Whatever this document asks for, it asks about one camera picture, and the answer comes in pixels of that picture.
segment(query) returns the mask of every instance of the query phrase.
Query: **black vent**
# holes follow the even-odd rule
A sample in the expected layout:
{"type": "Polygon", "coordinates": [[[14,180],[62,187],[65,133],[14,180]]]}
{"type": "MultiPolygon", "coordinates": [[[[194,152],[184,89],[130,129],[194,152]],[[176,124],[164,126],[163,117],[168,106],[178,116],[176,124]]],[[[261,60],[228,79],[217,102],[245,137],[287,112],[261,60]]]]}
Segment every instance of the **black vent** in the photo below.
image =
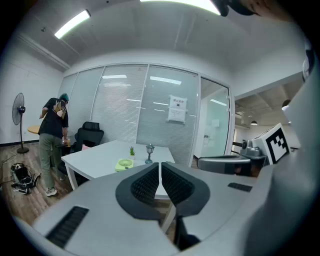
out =
{"type": "Polygon", "coordinates": [[[194,192],[194,185],[182,176],[162,165],[162,185],[170,200],[176,206],[194,192]]]}
{"type": "Polygon", "coordinates": [[[159,186],[159,170],[156,166],[153,170],[131,185],[131,193],[140,202],[151,205],[155,200],[155,194],[159,186]]]}
{"type": "Polygon", "coordinates": [[[64,248],[88,213],[88,209],[74,206],[46,238],[56,246],[64,248]]]}
{"type": "MultiPolygon", "coordinates": [[[[126,170],[133,172],[136,167],[126,170]]],[[[159,186],[159,164],[157,162],[122,180],[115,189],[118,204],[136,219],[157,220],[161,214],[151,204],[159,186]]]]}
{"type": "Polygon", "coordinates": [[[228,187],[236,189],[236,190],[245,191],[245,192],[250,192],[252,189],[252,186],[243,185],[243,184],[235,183],[235,182],[230,183],[228,185],[228,187]]]}

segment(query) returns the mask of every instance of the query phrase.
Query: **wooden floor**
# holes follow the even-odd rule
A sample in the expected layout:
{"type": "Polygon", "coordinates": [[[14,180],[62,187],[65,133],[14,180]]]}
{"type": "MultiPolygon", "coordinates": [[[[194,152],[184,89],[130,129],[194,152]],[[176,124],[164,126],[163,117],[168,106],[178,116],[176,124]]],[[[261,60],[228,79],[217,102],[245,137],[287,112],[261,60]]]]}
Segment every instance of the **wooden floor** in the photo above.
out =
{"type": "MultiPolygon", "coordinates": [[[[55,171],[52,169],[51,173],[54,178],[55,188],[58,190],[57,195],[46,196],[46,187],[44,181],[40,178],[37,186],[32,188],[31,194],[24,195],[19,192],[14,192],[11,187],[12,179],[10,167],[15,163],[24,163],[29,166],[31,172],[37,176],[41,173],[40,158],[39,158],[39,143],[29,143],[25,145],[29,148],[29,152],[25,154],[17,154],[12,157],[8,163],[4,163],[0,168],[0,184],[2,187],[1,195],[7,204],[7,207],[12,215],[19,217],[20,219],[32,225],[34,220],[40,216],[48,207],[54,205],[65,195],[72,191],[70,181],[68,177],[65,181],[60,181],[55,171]]],[[[0,147],[0,166],[5,160],[12,155],[16,154],[19,146],[7,146],[0,147]]],[[[155,200],[153,207],[155,207],[160,213],[162,220],[164,220],[170,200],[155,200]]],[[[168,238],[173,241],[175,235],[176,222],[175,220],[170,225],[166,232],[168,238]]]]}

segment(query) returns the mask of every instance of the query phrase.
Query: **white wall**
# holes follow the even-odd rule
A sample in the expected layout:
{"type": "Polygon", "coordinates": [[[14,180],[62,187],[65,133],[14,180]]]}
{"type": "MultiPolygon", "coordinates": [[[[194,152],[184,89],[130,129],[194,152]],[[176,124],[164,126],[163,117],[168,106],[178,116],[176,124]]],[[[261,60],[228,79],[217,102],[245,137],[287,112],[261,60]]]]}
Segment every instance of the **white wall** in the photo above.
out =
{"type": "Polygon", "coordinates": [[[12,120],[12,106],[18,93],[23,93],[26,108],[22,117],[22,139],[39,139],[27,128],[41,124],[42,107],[57,96],[62,77],[62,72],[49,60],[22,42],[14,40],[8,44],[0,63],[0,144],[20,140],[20,125],[12,120]]]}
{"type": "Polygon", "coordinates": [[[86,69],[110,64],[121,63],[152,63],[178,67],[202,73],[222,82],[227,86],[233,84],[232,74],[229,72],[223,59],[217,62],[208,62],[193,55],[179,51],[159,49],[129,49],[105,53],[106,49],[93,49],[81,55],[81,58],[63,76],[74,74],[86,69]]]}
{"type": "Polygon", "coordinates": [[[264,55],[234,73],[232,86],[235,99],[256,94],[295,81],[302,76],[305,60],[303,43],[288,45],[264,55]]]}

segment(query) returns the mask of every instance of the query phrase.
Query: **glass door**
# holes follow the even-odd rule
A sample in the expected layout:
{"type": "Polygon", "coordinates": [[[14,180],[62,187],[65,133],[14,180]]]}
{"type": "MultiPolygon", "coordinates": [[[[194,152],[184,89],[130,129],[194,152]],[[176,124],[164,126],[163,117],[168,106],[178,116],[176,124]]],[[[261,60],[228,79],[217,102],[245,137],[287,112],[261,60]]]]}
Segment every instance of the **glass door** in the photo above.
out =
{"type": "Polygon", "coordinates": [[[229,130],[228,88],[201,78],[201,107],[196,157],[225,154],[229,130]]]}

